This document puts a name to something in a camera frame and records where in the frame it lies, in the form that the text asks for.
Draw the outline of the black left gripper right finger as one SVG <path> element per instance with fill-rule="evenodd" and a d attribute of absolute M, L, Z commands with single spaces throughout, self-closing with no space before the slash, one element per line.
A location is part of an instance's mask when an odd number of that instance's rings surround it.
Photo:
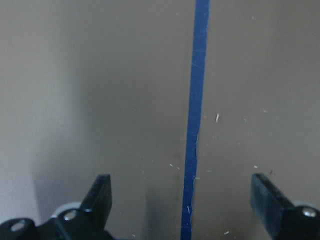
<path fill-rule="evenodd" d="M 293 203 L 263 173 L 251 176 L 250 205 L 273 240 L 320 238 L 320 210 Z"/>

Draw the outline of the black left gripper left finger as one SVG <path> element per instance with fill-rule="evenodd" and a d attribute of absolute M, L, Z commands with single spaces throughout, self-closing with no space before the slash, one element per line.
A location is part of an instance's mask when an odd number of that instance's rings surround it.
<path fill-rule="evenodd" d="M 98 175 L 78 208 L 69 208 L 41 225 L 21 217 L 0 224 L 2 240 L 111 240 L 105 226 L 112 208 L 111 177 Z"/>

